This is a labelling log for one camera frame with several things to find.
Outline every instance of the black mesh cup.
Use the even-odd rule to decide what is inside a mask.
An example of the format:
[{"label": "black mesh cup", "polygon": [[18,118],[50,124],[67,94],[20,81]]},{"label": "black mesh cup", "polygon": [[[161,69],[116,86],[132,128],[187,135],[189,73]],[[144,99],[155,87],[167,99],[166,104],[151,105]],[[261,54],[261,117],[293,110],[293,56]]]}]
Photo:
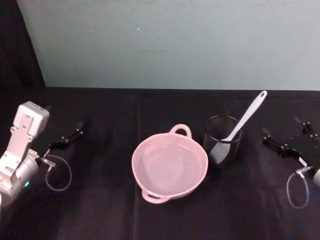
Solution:
[{"label": "black mesh cup", "polygon": [[238,120],[231,116],[213,116],[205,124],[203,148],[208,155],[209,163],[213,168],[225,168],[232,164],[237,155],[242,129],[232,141],[223,141],[233,131]]}]

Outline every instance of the light blue wall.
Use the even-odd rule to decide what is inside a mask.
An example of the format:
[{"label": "light blue wall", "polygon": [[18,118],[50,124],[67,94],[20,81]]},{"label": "light blue wall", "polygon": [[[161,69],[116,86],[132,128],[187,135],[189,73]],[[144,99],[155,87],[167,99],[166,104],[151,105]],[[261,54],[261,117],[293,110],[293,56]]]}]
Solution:
[{"label": "light blue wall", "polygon": [[320,90],[318,0],[18,0],[48,86]]}]

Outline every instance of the cable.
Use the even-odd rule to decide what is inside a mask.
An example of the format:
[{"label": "cable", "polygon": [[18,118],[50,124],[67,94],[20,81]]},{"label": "cable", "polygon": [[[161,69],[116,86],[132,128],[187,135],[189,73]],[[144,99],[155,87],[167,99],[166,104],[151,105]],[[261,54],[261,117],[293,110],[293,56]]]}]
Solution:
[{"label": "cable", "polygon": [[48,171],[47,171],[47,173],[46,173],[46,175],[45,175],[45,183],[46,183],[46,185],[48,186],[48,188],[50,188],[51,190],[56,191],[56,192],[62,192],[62,191],[64,191],[64,190],[66,190],[67,188],[69,188],[69,186],[70,186],[70,184],[71,184],[71,181],[72,181],[71,168],[70,168],[69,164],[67,163],[67,161],[64,160],[62,157],[59,157],[59,156],[56,156],[56,155],[47,155],[47,157],[53,157],[53,158],[57,158],[57,159],[62,160],[62,161],[66,164],[66,166],[68,167],[68,169],[69,169],[70,179],[69,179],[69,182],[68,182],[67,186],[64,187],[64,188],[54,188],[54,187],[52,187],[52,186],[49,184],[49,182],[48,182],[48,176],[49,176],[49,172],[51,171],[51,167],[48,168]]},{"label": "cable", "polygon": [[[303,182],[304,182],[304,185],[305,185],[305,193],[306,193],[306,199],[305,199],[305,203],[302,205],[302,206],[297,206],[297,205],[294,205],[293,202],[291,201],[291,198],[290,198],[290,194],[289,194],[289,183],[291,181],[291,179],[295,176],[295,175],[299,175],[302,179],[303,179]],[[303,176],[303,175],[300,175],[298,173],[293,173],[289,178],[288,178],[288,181],[286,182],[286,194],[288,196],[288,200],[289,200],[289,203],[291,205],[291,207],[295,208],[295,209],[303,209],[305,208],[308,203],[309,203],[309,195],[310,195],[310,192],[309,192],[309,187],[308,187],[308,183],[307,183],[307,180],[306,178]]]}]

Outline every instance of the black fabric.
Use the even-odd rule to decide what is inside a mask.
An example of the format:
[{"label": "black fabric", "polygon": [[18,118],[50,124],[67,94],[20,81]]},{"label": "black fabric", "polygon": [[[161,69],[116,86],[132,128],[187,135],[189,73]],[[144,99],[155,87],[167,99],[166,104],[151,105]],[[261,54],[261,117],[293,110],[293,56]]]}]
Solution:
[{"label": "black fabric", "polygon": [[16,0],[0,2],[0,88],[45,87]]},{"label": "black fabric", "polygon": [[[290,207],[286,182],[300,167],[263,144],[262,127],[279,140],[298,134],[293,117],[320,131],[320,93],[269,91],[265,102],[244,127],[238,155],[225,169],[209,168],[190,195],[156,205],[143,200],[131,169],[131,156],[147,137],[174,125],[190,127],[202,145],[204,124],[214,115],[237,119],[259,91],[119,90],[46,88],[0,90],[0,151],[6,149],[19,104],[50,104],[49,143],[85,115],[91,123],[83,139],[67,152],[70,189],[55,193],[44,185],[45,168],[17,201],[1,210],[0,239],[167,240],[167,239],[320,239],[320,190],[309,180],[310,203]],[[292,194],[303,199],[304,186]]]}]

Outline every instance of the spatula head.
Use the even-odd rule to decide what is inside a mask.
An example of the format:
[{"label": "spatula head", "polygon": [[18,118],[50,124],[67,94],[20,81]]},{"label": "spatula head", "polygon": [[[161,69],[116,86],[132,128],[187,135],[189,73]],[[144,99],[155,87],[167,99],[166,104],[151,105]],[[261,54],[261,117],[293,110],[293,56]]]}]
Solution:
[{"label": "spatula head", "polygon": [[218,142],[210,152],[215,164],[220,164],[227,157],[230,150],[229,143]]}]

